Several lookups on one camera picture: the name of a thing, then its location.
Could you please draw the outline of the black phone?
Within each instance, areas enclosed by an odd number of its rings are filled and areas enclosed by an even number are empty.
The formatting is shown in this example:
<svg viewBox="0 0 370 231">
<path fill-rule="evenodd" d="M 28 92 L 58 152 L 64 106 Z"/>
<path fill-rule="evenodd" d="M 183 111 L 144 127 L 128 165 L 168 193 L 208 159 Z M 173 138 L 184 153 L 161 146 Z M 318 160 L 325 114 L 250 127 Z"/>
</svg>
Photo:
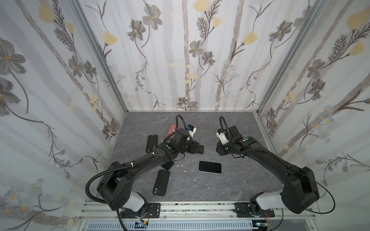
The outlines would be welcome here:
<svg viewBox="0 0 370 231">
<path fill-rule="evenodd" d="M 201 172 L 221 174 L 222 164 L 216 162 L 200 161 L 198 163 L 198 170 Z"/>
<path fill-rule="evenodd" d="M 161 167 L 163 169 L 165 169 L 166 171 L 169 171 L 173 165 L 174 165 L 174 162 L 173 161 L 169 161 L 169 162 L 161 165 Z"/>
<path fill-rule="evenodd" d="M 198 146 L 195 148 L 195 153 L 196 153 L 196 154 L 204 154 L 204 146 L 203 146 L 203 145 L 198 145 Z"/>
</svg>

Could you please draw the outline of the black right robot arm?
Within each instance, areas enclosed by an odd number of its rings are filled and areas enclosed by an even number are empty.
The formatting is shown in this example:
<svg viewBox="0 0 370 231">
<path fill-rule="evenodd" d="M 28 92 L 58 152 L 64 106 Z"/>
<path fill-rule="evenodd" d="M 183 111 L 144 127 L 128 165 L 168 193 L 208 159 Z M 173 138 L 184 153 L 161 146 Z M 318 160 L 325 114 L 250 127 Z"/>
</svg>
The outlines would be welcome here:
<svg viewBox="0 0 370 231">
<path fill-rule="evenodd" d="M 259 217 L 274 208 L 300 214 L 320 199 L 318 187 L 321 184 L 310 168 L 300 168 L 283 160 L 255 138 L 243 137 L 236 126 L 220 128 L 216 135 L 219 138 L 216 151 L 220 156 L 248 157 L 271 172 L 283 185 L 280 191 L 262 192 L 252 197 L 248 204 L 252 216 Z"/>
</svg>

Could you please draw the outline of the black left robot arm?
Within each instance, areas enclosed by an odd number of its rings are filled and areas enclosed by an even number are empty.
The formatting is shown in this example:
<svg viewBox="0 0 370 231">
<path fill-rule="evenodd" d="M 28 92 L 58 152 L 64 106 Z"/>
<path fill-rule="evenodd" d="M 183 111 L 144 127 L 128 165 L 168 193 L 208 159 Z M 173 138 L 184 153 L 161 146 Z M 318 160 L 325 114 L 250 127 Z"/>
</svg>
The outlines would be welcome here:
<svg viewBox="0 0 370 231">
<path fill-rule="evenodd" d="M 132 162 L 113 162 L 109 168 L 88 180 L 86 195 L 93 201 L 107 204 L 112 211 L 129 209 L 137 216 L 148 210 L 148 202 L 140 193 L 132 191 L 133 183 L 141 174 L 173 161 L 179 154 L 194 154 L 199 144 L 193 140 L 197 129 L 188 125 L 170 135 L 169 142 L 162 142 L 154 151 Z"/>
</svg>

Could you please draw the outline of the pink phone case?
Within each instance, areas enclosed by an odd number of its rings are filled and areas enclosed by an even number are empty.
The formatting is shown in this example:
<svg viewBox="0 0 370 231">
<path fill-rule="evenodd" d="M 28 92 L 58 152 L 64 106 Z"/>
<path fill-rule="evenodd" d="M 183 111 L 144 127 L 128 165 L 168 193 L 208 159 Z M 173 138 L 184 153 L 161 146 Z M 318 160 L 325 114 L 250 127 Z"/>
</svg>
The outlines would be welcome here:
<svg viewBox="0 0 370 231">
<path fill-rule="evenodd" d="M 174 137 L 174 131 L 177 129 L 178 127 L 176 126 L 175 123 L 171 123 L 169 128 L 168 128 L 168 131 L 166 133 L 166 136 L 165 137 L 169 137 L 170 139 Z"/>
</svg>

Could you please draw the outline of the black phone case far left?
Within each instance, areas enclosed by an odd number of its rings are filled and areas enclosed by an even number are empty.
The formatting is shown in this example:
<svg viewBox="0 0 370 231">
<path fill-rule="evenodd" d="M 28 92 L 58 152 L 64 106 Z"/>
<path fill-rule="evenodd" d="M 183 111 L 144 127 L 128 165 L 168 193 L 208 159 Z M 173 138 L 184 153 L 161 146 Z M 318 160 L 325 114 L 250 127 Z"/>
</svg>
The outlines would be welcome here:
<svg viewBox="0 0 370 231">
<path fill-rule="evenodd" d="M 158 135 L 148 135 L 146 143 L 146 153 L 152 153 L 158 145 Z"/>
</svg>

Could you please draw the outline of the black phone case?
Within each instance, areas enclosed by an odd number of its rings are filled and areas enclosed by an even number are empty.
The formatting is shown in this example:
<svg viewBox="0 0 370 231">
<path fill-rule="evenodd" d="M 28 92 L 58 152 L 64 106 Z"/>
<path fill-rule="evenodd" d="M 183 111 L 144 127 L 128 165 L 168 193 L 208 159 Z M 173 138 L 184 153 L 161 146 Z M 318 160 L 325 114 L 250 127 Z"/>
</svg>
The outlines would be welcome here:
<svg viewBox="0 0 370 231">
<path fill-rule="evenodd" d="M 170 172 L 168 170 L 159 170 L 154 188 L 153 188 L 153 194 L 156 196 L 165 196 L 168 182 L 170 178 Z"/>
<path fill-rule="evenodd" d="M 158 135 L 148 135 L 146 143 L 146 153 L 152 153 L 158 145 Z"/>
</svg>

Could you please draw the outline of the black phone case front left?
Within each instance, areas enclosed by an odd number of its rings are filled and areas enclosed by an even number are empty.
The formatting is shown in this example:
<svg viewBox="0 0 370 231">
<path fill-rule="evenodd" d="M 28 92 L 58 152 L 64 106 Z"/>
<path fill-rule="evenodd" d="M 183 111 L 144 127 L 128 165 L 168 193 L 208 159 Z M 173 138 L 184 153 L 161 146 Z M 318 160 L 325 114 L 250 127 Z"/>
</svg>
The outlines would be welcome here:
<svg viewBox="0 0 370 231">
<path fill-rule="evenodd" d="M 165 196 L 168 182 L 170 178 L 170 172 L 168 170 L 159 170 L 154 188 L 153 188 L 153 194 L 156 196 Z"/>
</svg>

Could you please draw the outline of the small green circuit board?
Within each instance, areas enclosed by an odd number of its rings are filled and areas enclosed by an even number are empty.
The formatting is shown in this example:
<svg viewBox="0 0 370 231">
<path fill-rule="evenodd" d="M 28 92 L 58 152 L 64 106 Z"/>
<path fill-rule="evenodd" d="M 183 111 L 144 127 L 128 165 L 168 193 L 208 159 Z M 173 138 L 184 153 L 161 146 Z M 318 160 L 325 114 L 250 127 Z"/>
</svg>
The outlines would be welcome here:
<svg viewBox="0 0 370 231">
<path fill-rule="evenodd" d="M 137 221 L 134 225 L 135 229 L 147 229 L 148 228 L 148 222 L 147 221 Z"/>
</svg>

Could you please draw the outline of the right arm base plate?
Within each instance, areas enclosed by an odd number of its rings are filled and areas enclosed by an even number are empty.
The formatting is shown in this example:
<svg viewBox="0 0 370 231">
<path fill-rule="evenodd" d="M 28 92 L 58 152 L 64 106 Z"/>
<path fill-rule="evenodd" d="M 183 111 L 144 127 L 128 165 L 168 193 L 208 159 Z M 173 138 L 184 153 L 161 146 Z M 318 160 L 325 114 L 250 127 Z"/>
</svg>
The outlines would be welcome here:
<svg viewBox="0 0 370 231">
<path fill-rule="evenodd" d="M 256 203 L 239 202 L 234 204 L 238 218 L 274 218 L 272 209 L 262 210 Z"/>
</svg>

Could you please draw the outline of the aluminium mounting rail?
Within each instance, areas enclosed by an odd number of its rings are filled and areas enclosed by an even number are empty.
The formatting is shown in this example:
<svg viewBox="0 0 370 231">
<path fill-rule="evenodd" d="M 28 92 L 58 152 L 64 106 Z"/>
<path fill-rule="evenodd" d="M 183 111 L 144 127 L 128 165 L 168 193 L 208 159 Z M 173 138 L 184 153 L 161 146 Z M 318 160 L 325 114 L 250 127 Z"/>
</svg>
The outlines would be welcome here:
<svg viewBox="0 0 370 231">
<path fill-rule="evenodd" d="M 199 221 L 199 220 L 243 220 L 236 213 L 236 201 L 159 201 L 160 210 L 158 218 L 144 218 L 153 223 L 170 221 Z M 295 214 L 288 209 L 271 209 L 274 216 L 247 217 L 248 220 L 264 220 L 269 224 L 280 221 L 304 221 L 308 226 L 318 222 L 315 215 L 309 212 Z M 78 222 L 86 224 L 89 221 L 118 221 L 118 215 L 108 205 L 97 202 L 85 202 Z"/>
</svg>

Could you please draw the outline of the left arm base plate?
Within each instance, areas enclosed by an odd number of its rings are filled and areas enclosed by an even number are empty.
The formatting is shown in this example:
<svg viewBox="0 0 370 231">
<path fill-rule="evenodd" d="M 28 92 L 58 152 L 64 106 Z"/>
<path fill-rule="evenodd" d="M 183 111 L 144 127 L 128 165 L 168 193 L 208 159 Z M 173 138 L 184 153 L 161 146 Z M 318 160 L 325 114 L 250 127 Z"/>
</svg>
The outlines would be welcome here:
<svg viewBox="0 0 370 231">
<path fill-rule="evenodd" d="M 145 211 L 140 214 L 140 212 L 133 212 L 129 209 L 123 209 L 120 211 L 121 218 L 159 218 L 161 212 L 161 203 L 148 203 Z"/>
</svg>

